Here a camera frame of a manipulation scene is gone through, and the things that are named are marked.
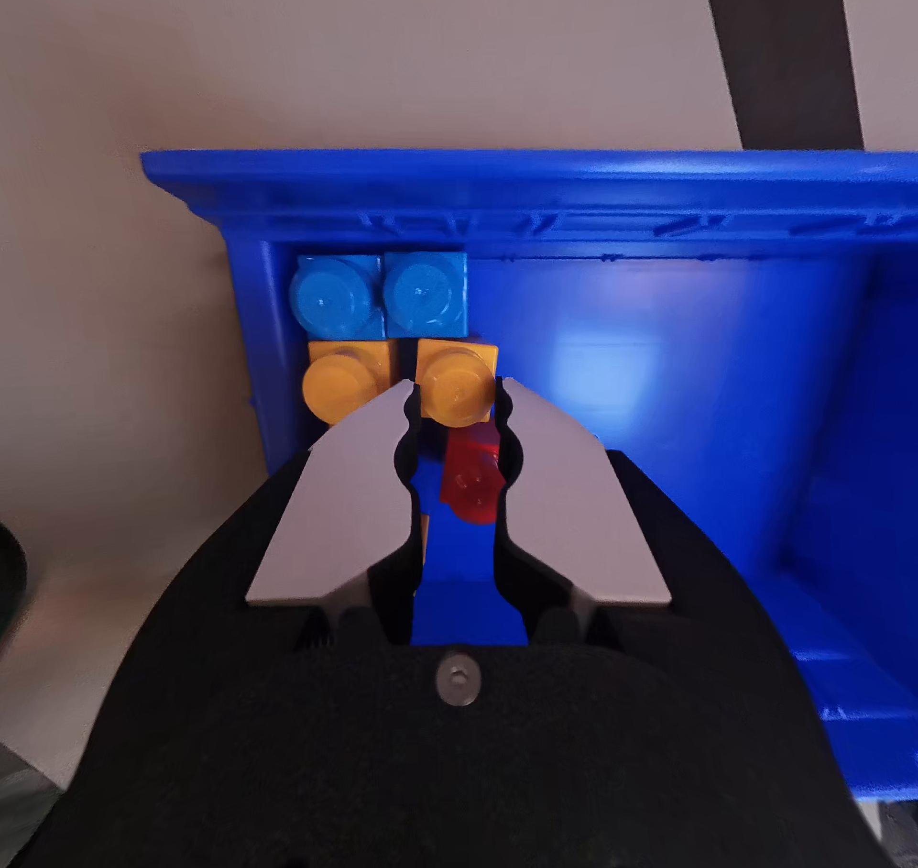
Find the red mega block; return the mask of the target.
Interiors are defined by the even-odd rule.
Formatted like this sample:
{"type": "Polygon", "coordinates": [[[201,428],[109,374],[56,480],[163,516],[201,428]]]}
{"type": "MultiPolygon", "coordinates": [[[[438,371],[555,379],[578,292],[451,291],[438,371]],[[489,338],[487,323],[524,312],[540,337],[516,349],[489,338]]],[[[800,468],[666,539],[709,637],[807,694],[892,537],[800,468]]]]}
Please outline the red mega block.
{"type": "Polygon", "coordinates": [[[443,458],[440,502],[469,525],[491,526],[497,521],[504,483],[494,422],[451,428],[443,458]]]}

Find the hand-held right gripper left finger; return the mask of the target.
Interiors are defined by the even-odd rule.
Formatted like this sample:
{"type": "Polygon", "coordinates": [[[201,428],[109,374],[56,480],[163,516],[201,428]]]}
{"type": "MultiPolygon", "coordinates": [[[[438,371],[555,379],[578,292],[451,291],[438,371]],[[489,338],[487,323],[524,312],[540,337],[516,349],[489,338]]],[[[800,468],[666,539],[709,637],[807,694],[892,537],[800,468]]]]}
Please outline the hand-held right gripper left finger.
{"type": "Polygon", "coordinates": [[[401,380],[316,440],[262,556],[250,606],[314,606],[337,628],[346,611],[377,615],[410,642],[422,577],[420,394],[401,380]]]}

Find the blue plastic bin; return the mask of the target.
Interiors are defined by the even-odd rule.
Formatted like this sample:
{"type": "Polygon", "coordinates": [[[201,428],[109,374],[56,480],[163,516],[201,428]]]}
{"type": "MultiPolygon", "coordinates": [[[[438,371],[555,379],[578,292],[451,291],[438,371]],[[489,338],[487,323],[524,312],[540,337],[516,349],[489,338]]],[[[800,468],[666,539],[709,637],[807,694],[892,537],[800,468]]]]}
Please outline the blue plastic bin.
{"type": "Polygon", "coordinates": [[[797,658],[861,800],[916,800],[916,152],[142,154],[228,253],[266,465],[319,436],[301,256],[465,253],[500,374],[623,451],[797,658]]]}

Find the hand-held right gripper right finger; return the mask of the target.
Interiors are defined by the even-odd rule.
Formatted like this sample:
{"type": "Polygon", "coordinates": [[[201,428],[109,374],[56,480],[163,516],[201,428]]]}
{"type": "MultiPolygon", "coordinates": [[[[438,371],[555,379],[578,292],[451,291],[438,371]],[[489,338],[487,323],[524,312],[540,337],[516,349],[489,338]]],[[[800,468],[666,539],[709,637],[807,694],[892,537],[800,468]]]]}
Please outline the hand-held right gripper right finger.
{"type": "Polygon", "coordinates": [[[499,471],[493,571],[526,629],[568,610],[588,629],[600,607],[664,609],[672,594],[601,441],[524,386],[496,389],[499,471]]]}

